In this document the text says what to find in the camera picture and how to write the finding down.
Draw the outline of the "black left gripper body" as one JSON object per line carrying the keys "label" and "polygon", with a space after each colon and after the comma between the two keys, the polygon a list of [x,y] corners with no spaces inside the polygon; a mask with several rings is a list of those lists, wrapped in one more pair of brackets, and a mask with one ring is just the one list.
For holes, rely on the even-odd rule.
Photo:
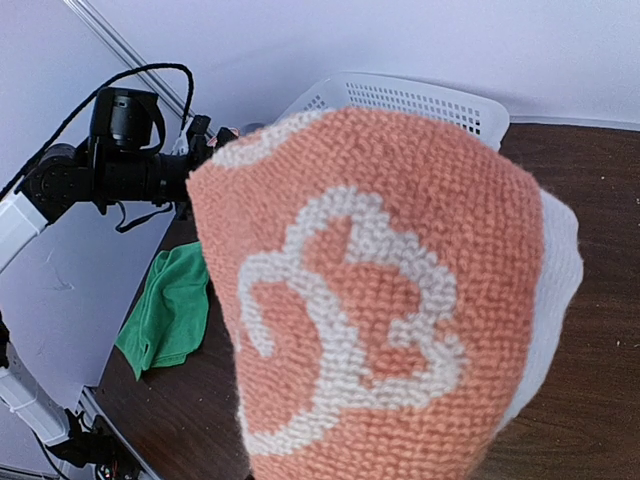
{"label": "black left gripper body", "polygon": [[172,170],[179,179],[172,200],[177,220],[189,220],[192,215],[186,180],[213,153],[214,147],[210,141],[216,140],[216,137],[208,134],[210,122],[209,116],[195,115],[182,129],[170,152]]}

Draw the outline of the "green microfiber towel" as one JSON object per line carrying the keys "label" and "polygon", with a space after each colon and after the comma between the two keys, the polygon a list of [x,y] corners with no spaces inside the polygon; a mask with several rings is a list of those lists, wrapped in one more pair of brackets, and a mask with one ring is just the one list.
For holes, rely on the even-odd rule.
{"label": "green microfiber towel", "polygon": [[135,379],[154,368],[182,365],[200,347],[209,313],[208,284],[200,243],[157,254],[115,343]]}

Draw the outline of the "orange bunny pattern towel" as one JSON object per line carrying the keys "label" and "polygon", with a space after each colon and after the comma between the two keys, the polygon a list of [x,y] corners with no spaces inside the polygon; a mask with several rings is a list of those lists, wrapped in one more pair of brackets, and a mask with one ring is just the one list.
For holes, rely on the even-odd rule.
{"label": "orange bunny pattern towel", "polygon": [[292,115],[187,180],[257,479],[466,479],[583,278],[574,211],[461,129]]}

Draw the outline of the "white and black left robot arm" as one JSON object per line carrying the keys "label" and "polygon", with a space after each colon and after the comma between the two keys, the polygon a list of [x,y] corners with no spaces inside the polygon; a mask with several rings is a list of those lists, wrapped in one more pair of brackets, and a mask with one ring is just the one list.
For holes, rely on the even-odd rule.
{"label": "white and black left robot arm", "polygon": [[[77,203],[92,203],[105,212],[112,205],[148,202],[165,213],[187,202],[186,179],[213,150],[210,117],[188,117],[174,152],[165,154],[161,144],[151,143],[152,135],[166,137],[157,94],[102,87],[89,100],[88,137],[78,146],[45,146],[2,199],[3,267]],[[83,431],[77,416],[46,393],[22,362],[6,327],[1,329],[1,401],[52,454],[109,444]]]}

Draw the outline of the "white plastic mesh basket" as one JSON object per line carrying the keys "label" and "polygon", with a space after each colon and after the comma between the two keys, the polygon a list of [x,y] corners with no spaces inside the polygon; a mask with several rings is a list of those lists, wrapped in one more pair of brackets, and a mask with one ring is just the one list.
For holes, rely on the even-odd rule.
{"label": "white plastic mesh basket", "polygon": [[499,102],[420,80],[366,73],[338,73],[314,84],[281,115],[359,107],[420,115],[455,125],[495,151],[510,125]]}

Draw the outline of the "left aluminium frame post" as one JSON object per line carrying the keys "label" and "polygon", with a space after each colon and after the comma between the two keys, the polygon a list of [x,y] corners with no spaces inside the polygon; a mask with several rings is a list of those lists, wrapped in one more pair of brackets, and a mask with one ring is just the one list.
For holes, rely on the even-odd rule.
{"label": "left aluminium frame post", "polygon": [[[135,48],[90,1],[63,0],[63,3],[85,23],[128,69],[138,69],[148,65]],[[167,107],[182,120],[182,126],[185,126],[187,120],[194,116],[191,110],[191,102],[195,90],[193,74],[185,65],[176,62],[154,63],[154,66],[154,69],[148,69],[139,73],[143,83],[159,95]],[[187,79],[186,95],[180,96],[159,74],[160,70],[176,70],[183,73]]]}

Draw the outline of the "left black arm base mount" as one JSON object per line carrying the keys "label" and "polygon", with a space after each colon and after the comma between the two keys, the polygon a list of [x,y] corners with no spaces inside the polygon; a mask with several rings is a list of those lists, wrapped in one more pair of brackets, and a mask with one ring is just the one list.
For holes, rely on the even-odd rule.
{"label": "left black arm base mount", "polygon": [[113,462],[120,457],[114,440],[104,434],[90,432],[84,427],[83,413],[74,414],[69,409],[64,412],[69,428],[62,441],[53,446],[45,446],[45,451],[76,468],[93,465],[95,479],[113,479],[111,468],[114,467]]}

